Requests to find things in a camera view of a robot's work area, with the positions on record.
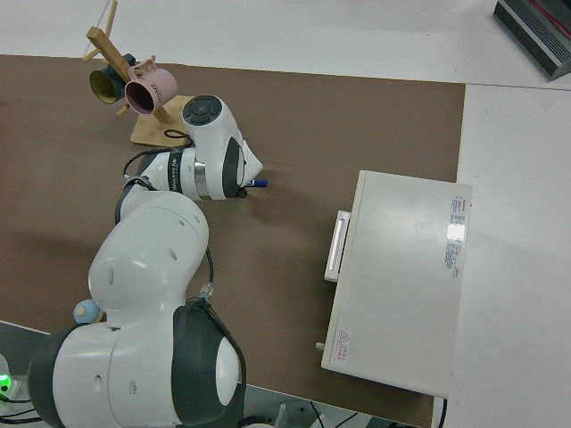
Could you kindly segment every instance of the green light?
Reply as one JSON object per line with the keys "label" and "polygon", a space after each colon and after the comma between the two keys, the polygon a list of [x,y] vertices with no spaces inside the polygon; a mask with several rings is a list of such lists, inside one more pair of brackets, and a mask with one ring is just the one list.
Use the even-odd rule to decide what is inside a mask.
{"label": "green light", "polygon": [[6,392],[12,386],[12,378],[8,374],[0,374],[0,391]]}

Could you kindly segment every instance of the mug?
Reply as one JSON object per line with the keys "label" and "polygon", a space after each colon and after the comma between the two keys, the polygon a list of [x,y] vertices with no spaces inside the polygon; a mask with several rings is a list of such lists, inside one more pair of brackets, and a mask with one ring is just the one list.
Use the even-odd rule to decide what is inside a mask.
{"label": "mug", "polygon": [[[136,69],[146,66],[147,72],[137,76]],[[177,94],[177,81],[168,71],[157,69],[153,60],[129,67],[130,81],[125,85],[125,96],[131,108],[141,114],[151,114],[172,100]]]}
{"label": "mug", "polygon": [[[123,55],[123,58],[128,65],[135,65],[135,57],[130,53]],[[111,65],[92,71],[89,85],[95,96],[106,104],[113,104],[125,96],[125,82]]]}

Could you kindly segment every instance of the white box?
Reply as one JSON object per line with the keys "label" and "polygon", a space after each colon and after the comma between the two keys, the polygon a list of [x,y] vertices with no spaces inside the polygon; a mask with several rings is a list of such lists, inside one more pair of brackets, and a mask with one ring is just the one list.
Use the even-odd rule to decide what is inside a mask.
{"label": "white box", "polygon": [[322,367],[448,397],[471,196],[360,172]]}

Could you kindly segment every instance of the white table surface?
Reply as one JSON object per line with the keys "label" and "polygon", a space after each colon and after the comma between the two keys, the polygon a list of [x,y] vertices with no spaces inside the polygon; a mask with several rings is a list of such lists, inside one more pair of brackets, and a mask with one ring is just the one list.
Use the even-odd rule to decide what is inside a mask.
{"label": "white table surface", "polygon": [[569,426],[571,94],[469,86],[474,187],[448,427]]}
{"label": "white table surface", "polygon": [[[82,56],[107,3],[0,0],[0,54]],[[494,5],[120,0],[112,41],[159,62],[474,84],[458,181],[475,203],[445,426],[568,426],[571,75],[548,83]]]}

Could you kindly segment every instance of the dark green mug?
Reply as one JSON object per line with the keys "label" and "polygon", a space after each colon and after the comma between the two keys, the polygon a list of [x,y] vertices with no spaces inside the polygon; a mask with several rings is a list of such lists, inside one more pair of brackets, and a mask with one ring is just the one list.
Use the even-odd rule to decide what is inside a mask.
{"label": "dark green mug", "polygon": [[[128,65],[135,65],[135,57],[130,53],[123,55]],[[89,75],[89,85],[97,98],[106,104],[113,104],[125,96],[126,82],[115,69],[108,65],[104,69],[92,71]]]}

